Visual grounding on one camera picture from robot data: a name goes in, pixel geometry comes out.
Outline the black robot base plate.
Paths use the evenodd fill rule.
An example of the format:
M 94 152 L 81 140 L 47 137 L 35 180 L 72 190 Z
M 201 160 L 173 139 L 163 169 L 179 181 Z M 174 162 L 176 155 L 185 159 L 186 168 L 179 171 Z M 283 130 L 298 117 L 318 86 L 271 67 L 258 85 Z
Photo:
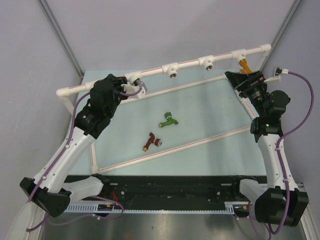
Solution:
M 134 176 L 108 175 L 100 194 L 127 211 L 214 211 L 226 203 L 246 203 L 239 191 L 242 176 Z

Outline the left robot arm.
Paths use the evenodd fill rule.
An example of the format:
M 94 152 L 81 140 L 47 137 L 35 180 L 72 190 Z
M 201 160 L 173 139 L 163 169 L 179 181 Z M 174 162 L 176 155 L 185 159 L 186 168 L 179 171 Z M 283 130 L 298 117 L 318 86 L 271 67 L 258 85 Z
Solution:
M 95 173 L 86 179 L 66 184 L 65 180 L 75 163 L 110 124 L 124 96 L 125 77 L 109 74 L 94 83 L 84 108 L 72 114 L 69 136 L 45 167 L 33 178 L 24 177 L 20 187 L 33 202 L 49 216 L 60 216 L 70 202 L 96 196 L 110 196 L 110 181 Z

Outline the yellow water faucet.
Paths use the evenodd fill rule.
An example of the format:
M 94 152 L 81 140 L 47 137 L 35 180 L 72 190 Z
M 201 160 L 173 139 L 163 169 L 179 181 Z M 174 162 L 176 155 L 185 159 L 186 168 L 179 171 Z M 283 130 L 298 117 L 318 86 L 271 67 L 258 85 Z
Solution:
M 239 70 L 239 73 L 241 74 L 250 74 L 252 73 L 252 70 L 248 66 L 247 60 L 245 58 L 241 59 L 238 64 L 241 66 L 241 69 Z

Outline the white PVC pipe frame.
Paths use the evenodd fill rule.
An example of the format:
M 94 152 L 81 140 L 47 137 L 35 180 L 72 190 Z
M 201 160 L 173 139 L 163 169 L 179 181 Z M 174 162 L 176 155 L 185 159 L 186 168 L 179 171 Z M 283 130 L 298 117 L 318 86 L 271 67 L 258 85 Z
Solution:
M 233 59 L 233 60 L 236 60 L 237 63 L 239 63 L 240 60 L 247 59 L 246 58 L 247 55 L 253 55 L 253 54 L 261 54 L 262 55 L 263 52 L 269 51 L 270 49 L 271 49 L 270 44 L 263 44 L 263 45 L 260 45 L 259 47 L 255 47 L 255 48 L 239 49 L 239 50 L 231 51 L 229 53 L 223 53 L 223 54 L 218 54 L 218 55 L 207 55 L 207 56 L 199 57 L 198 59 L 179 62 L 179 63 L 173 62 L 173 63 L 165 64 L 165 65 L 158 67 L 158 68 L 126 73 L 120 77 L 125 77 L 128 80 L 129 85 L 132 85 L 136 79 L 141 80 L 142 78 L 155 76 L 155 75 L 159 75 L 159 74 L 167 74 L 169 78 L 174 79 L 178 74 L 178 70 L 180 70 L 180 69 L 202 66 L 202 67 L 204 67 L 204 69 L 206 71 L 210 71 L 213 68 L 215 62 Z M 226 76 L 223 74 L 223 75 L 214 76 L 214 77 L 211 77 L 208 79 L 201 79 L 198 81 L 193 81 L 193 82 L 181 84 L 178 86 L 173 86 L 170 88 L 154 91 L 151 93 L 146 93 L 145 96 L 141 99 L 128 98 L 127 100 L 124 100 L 123 104 L 135 102 L 135 101 L 142 100 L 142 99 L 156 97 L 159 95 L 163 95 L 163 94 L 167 94 L 167 93 L 199 86 L 202 84 L 207 84 L 207 83 L 222 80 L 225 78 L 226 78 Z M 94 86 L 94 83 L 96 81 L 98 81 L 98 80 L 89 81 L 87 83 L 82 83 L 80 85 L 76 85 L 76 86 L 72 86 L 72 87 L 60 88 L 60 89 L 56 90 L 56 95 L 64 103 L 64 105 L 68 109 L 68 111 L 72 114 L 73 113 L 72 111 L 75 110 L 75 107 L 71 103 L 69 97 L 73 94 L 79 94 L 79 93 L 85 92 L 85 91 L 89 92 L 91 90 L 91 88 Z M 249 103 L 249 99 L 248 98 L 240 98 L 240 93 L 238 90 L 234 90 L 234 92 L 235 92 L 239 102 L 243 105 L 244 109 L 248 113 L 249 117 L 252 120 L 255 117 L 257 117 L 258 112 L 256 110 L 253 110 L 253 108 L 251 108 L 251 107 L 253 107 L 253 105 L 251 103 Z M 219 138 L 221 139 L 224 137 L 229 137 L 229 136 L 233 136 L 235 134 L 245 132 L 248 130 L 248 128 L 249 127 L 244 127 L 241 129 L 237 129 L 237 130 L 233 131 L 232 133 L 224 133 L 224 134 L 222 134 L 222 137 L 214 136 L 214 137 L 211 137 L 208 139 L 201 140 L 199 143 L 196 143 L 196 142 L 190 143 L 189 145 L 187 144 L 186 146 L 179 146 L 175 149 L 170 149 L 168 151 L 160 152 L 159 154 L 157 153 L 157 154 L 148 155 L 146 157 L 142 157 L 139 159 L 137 158 L 137 159 L 125 162 L 122 165 L 118 164 L 115 166 L 110 166 L 110 167 L 105 167 L 105 168 L 99 168 L 98 162 L 97 162 L 97 155 L 96 155 L 96 145 L 95 145 L 95 143 L 92 143 L 89 148 L 90 149 L 90 157 L 91 157 L 91 173 L 93 173 L 93 174 L 106 173 L 106 172 L 110 172 L 110 171 L 117 170 L 120 168 L 128 167 L 130 165 L 134 165 L 134 164 L 142 163 L 142 162 L 145 162 L 148 160 L 152 160 L 157 157 L 162 157 L 162 156 L 165 156 L 168 154 L 177 153 L 177 152 L 185 150 L 185 149 L 190 149 L 192 147 L 196 147 L 196 146 L 199 146 L 202 144 L 206 144 L 206 143 L 218 140 Z

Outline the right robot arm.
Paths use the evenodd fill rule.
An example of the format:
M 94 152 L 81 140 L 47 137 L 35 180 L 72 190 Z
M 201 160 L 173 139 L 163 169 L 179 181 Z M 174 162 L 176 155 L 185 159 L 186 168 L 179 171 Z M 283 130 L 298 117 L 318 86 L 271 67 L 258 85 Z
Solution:
M 230 188 L 230 194 L 237 201 L 246 197 L 254 206 L 258 222 L 295 227 L 309 198 L 298 189 L 284 151 L 286 135 L 281 117 L 291 99 L 282 90 L 268 92 L 265 77 L 259 70 L 252 73 L 226 71 L 224 75 L 240 98 L 248 99 L 258 114 L 252 120 L 250 133 L 262 154 L 267 178 L 266 188 L 256 180 L 243 178 Z

